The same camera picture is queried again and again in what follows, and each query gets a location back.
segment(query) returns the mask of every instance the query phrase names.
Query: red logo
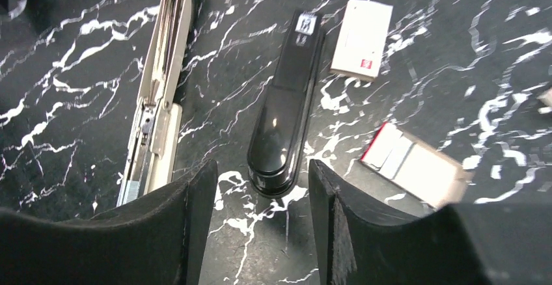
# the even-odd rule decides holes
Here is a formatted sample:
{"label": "red logo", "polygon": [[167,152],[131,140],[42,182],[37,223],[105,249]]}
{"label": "red logo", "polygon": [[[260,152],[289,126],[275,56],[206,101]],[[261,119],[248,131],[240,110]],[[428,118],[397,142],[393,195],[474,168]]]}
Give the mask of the red logo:
{"label": "red logo", "polygon": [[363,59],[361,62],[361,68],[372,69],[372,61]]}

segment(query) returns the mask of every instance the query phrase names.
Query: black marble table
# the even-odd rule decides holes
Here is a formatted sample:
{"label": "black marble table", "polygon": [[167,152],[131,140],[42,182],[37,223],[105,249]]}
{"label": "black marble table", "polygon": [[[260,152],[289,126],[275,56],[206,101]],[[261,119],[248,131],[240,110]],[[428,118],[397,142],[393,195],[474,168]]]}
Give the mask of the black marble table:
{"label": "black marble table", "polygon": [[[219,162],[201,284],[317,284],[306,170],[321,159],[415,215],[424,204],[368,183],[357,159],[383,121],[475,171],[464,198],[550,202],[552,117],[536,99],[552,75],[552,0],[375,0],[393,5],[378,80],[331,75],[348,0],[202,0],[178,101],[174,177]],[[88,218],[115,206],[159,0],[27,0],[0,21],[0,205]],[[295,8],[328,32],[298,186],[270,201],[245,155]]]}

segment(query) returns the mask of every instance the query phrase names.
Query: open stapler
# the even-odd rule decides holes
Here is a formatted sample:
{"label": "open stapler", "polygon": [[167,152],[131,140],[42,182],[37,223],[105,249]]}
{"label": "open stapler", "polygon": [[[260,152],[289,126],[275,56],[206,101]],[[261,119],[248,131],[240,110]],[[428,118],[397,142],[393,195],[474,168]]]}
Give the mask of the open stapler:
{"label": "open stapler", "polygon": [[197,0],[161,0],[138,91],[121,206],[169,183],[182,107],[173,103]]}

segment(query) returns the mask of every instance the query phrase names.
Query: marble surface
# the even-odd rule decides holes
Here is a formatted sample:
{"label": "marble surface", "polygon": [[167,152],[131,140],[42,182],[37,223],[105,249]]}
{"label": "marble surface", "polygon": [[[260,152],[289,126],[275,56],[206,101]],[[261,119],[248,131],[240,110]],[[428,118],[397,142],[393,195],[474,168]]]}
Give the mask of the marble surface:
{"label": "marble surface", "polygon": [[[0,20],[0,205],[87,218],[115,206],[159,0],[26,0]],[[317,284],[306,162],[415,215],[430,210],[360,166],[382,121],[475,172],[464,200],[552,201],[551,0],[375,0],[393,5],[383,68],[328,73],[347,0],[202,0],[176,97],[174,176],[219,162],[201,284]],[[270,201],[245,155],[295,8],[328,32],[297,187]]]}

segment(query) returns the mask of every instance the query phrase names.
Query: black stapler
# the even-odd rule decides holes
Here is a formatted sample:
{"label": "black stapler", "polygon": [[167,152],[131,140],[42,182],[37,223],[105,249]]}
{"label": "black stapler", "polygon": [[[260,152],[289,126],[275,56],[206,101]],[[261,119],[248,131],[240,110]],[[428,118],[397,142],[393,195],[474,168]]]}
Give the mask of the black stapler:
{"label": "black stapler", "polygon": [[324,32],[322,15],[297,10],[247,152],[256,191],[281,198],[295,186]]}

